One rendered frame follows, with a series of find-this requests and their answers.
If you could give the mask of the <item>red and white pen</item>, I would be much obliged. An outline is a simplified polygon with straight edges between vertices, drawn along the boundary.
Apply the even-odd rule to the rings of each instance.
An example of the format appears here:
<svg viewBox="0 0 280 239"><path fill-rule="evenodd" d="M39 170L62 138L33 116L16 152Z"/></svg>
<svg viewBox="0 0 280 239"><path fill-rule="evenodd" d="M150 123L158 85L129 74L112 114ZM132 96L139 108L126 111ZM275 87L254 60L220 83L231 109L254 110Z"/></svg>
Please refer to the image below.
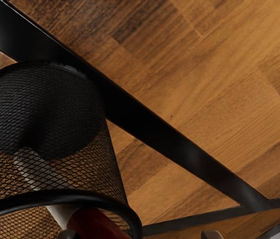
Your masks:
<svg viewBox="0 0 280 239"><path fill-rule="evenodd" d="M16 151L13 162L34 191L73 188L31 148ZM46 208L61 229L74 230L77 239L131 239L98 208L75 205L51 205Z"/></svg>

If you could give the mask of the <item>black mesh pen holder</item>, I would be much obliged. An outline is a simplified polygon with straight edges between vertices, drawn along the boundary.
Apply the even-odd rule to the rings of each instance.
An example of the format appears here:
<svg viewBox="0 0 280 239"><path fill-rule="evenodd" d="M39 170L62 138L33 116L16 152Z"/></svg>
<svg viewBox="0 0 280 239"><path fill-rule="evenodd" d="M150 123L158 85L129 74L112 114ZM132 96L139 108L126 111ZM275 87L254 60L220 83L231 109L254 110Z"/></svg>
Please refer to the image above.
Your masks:
<svg viewBox="0 0 280 239"><path fill-rule="evenodd" d="M143 238L94 82L55 63L12 64L0 70L0 239L56 239L61 206L98 208Z"/></svg>

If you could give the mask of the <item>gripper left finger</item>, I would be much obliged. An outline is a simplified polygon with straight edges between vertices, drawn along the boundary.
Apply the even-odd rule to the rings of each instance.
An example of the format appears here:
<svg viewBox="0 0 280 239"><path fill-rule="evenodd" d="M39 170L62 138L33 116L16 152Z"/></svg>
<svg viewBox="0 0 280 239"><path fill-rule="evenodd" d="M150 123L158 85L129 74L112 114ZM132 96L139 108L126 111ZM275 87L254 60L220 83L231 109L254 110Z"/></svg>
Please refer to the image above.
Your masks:
<svg viewBox="0 0 280 239"><path fill-rule="evenodd" d="M56 239L76 239L76 232L74 230L63 230L58 233Z"/></svg>

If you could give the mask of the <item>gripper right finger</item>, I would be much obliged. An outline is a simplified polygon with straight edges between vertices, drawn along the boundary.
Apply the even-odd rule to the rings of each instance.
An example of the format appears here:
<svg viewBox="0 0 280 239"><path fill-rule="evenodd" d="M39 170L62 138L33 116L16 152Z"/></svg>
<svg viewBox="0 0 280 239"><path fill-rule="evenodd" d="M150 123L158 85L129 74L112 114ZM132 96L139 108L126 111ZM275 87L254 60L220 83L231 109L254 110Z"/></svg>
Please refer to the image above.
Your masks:
<svg viewBox="0 0 280 239"><path fill-rule="evenodd" d="M201 239L225 239L225 238L220 231L204 230L201 232Z"/></svg>

